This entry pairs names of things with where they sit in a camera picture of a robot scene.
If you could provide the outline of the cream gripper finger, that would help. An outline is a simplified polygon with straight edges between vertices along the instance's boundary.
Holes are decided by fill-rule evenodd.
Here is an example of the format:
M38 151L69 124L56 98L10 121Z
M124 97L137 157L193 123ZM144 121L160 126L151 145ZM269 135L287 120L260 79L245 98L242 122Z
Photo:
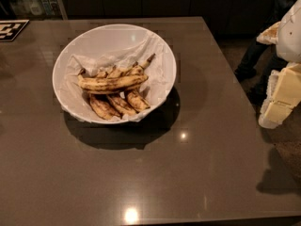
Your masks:
M272 70L258 119L267 129L280 126L301 102L301 64L290 62L280 72Z
M256 38L256 41L266 45L277 44L277 32L278 32L279 25L280 22L276 22L270 27L266 28Z

